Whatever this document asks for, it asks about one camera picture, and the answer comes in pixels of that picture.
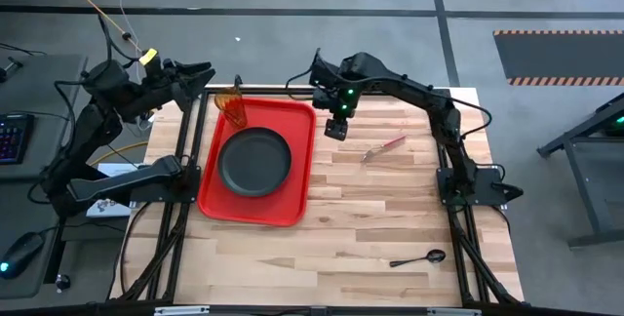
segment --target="desk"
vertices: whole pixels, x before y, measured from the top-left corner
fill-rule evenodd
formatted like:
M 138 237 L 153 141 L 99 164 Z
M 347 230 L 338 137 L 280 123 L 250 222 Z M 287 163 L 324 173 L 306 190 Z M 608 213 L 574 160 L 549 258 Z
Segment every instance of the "desk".
M 15 110 L 48 112 L 69 116 L 67 106 L 54 88 L 54 81 L 75 81 L 87 62 L 78 55 L 19 57 L 23 67 L 15 70 L 7 82 L 0 84 L 0 113 Z M 61 87 L 73 104 L 78 95 L 77 86 Z M 23 163 L 0 166 L 0 254 L 24 233 L 38 232 L 59 223 L 59 217 L 50 205 L 36 205 L 26 200 L 26 192 L 59 151 L 67 121 L 54 116 L 35 115 L 32 135 Z M 44 200 L 45 194 L 37 188 L 33 196 Z M 16 279 L 0 279 L 0 309 L 32 307 L 48 304 L 56 289 L 44 285 L 44 273 L 54 246 L 56 232 L 46 233 L 41 252 Z
M 451 89 L 478 104 L 475 89 Z M 479 111 L 458 104 L 462 129 L 483 124 Z M 191 117 L 196 118 L 197 107 Z M 332 306 L 460 305 L 449 221 L 438 199 L 436 143 L 424 111 L 391 97 L 362 97 L 345 142 L 323 135 L 327 111 L 317 110 L 308 207 L 293 227 L 267 227 L 205 217 L 193 207 L 188 219 L 175 303 Z M 218 116 L 212 98 L 198 164 L 204 166 Z M 181 112 L 167 104 L 156 114 L 145 162 L 173 154 Z M 363 154 L 398 135 L 406 142 L 363 166 Z M 192 139 L 186 143 L 190 152 Z M 481 131 L 466 148 L 491 162 Z M 136 224 L 126 256 L 128 281 L 151 259 L 164 205 L 148 208 Z M 509 292 L 522 299 L 507 226 L 491 208 L 476 207 L 485 261 Z M 388 261 L 447 252 L 433 265 L 422 261 L 389 268 Z M 474 268 L 467 262 L 471 291 Z M 167 268 L 161 275 L 167 274 Z M 119 284 L 111 296 L 120 294 Z

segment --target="red tray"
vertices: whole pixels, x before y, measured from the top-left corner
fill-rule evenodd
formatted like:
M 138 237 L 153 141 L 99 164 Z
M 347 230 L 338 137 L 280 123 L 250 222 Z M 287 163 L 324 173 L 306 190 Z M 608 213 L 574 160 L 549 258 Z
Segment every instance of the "red tray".
M 218 175 L 216 159 L 236 130 L 220 114 L 199 189 L 199 209 L 212 218 L 278 226 L 293 225 L 305 213 L 316 113 L 311 106 L 302 102 L 248 98 L 243 101 L 247 127 L 265 127 L 284 137 L 291 148 L 291 171 L 277 190 L 263 197 L 244 197 L 227 189 Z

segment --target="orange cable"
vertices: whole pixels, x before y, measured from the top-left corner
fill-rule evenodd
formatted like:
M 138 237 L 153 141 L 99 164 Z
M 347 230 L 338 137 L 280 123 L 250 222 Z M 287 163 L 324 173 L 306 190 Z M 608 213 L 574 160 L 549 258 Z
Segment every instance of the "orange cable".
M 91 0 L 86 0 L 89 4 L 91 4 L 91 6 L 93 6 L 102 16 L 104 16 L 105 19 L 107 19 L 110 23 L 112 23 L 120 32 L 121 34 L 126 33 L 125 30 L 123 30 L 113 19 L 111 19 L 107 14 L 104 13 L 104 11 L 102 11 L 98 5 L 96 5 L 93 1 Z M 130 43 L 132 43 L 135 46 L 135 49 L 137 49 L 140 53 L 141 53 L 141 49 L 138 47 L 137 43 L 135 43 L 134 40 L 132 39 L 128 39 L 128 41 L 130 41 Z

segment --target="gray floor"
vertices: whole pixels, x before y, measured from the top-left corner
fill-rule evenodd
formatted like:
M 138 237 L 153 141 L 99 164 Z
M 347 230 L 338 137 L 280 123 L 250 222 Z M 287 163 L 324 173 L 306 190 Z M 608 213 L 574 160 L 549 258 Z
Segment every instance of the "gray floor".
M 116 6 L 119 0 L 94 0 Z M 433 0 L 125 0 L 135 7 L 222 9 L 433 10 Z M 0 0 L 2 4 L 84 6 L 82 0 Z M 452 11 L 623 12 L 621 0 L 445 0 Z M 113 17 L 125 26 L 122 17 Z M 210 60 L 214 82 L 239 73 L 248 83 L 283 84 L 307 68 L 316 47 L 326 59 L 366 50 L 388 67 L 423 83 L 448 86 L 440 30 L 435 18 L 338 16 L 130 16 L 141 47 L 158 48 L 180 61 Z M 0 14 L 0 41 L 50 54 L 81 53 L 91 64 L 104 58 L 97 19 L 83 15 Z M 528 302 L 539 306 L 624 313 L 624 243 L 570 251 L 566 240 L 590 233 L 590 225 L 563 154 L 548 160 L 535 148 L 585 119 L 620 87 L 511 87 L 506 84 L 492 39 L 495 29 L 622 29 L 624 20 L 449 19 L 459 83 L 476 87 L 494 115 L 487 129 L 493 158 L 507 181 L 526 194 L 508 216 L 514 251 Z M 128 130 L 113 143 L 142 137 Z M 133 160 L 141 152 L 130 153 Z M 107 286 L 108 265 L 93 263 L 90 248 L 71 258 L 76 273 Z M 78 291 L 75 302 L 102 299 L 101 289 Z M 50 300 L 49 304 L 62 301 Z

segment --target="black plate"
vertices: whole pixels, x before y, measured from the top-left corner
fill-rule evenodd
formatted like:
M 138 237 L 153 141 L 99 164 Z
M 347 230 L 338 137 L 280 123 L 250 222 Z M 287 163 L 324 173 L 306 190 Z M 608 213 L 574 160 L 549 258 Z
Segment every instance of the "black plate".
M 236 194 L 259 197 L 277 189 L 291 170 L 291 149 L 277 132 L 254 127 L 230 137 L 218 154 L 218 173 Z

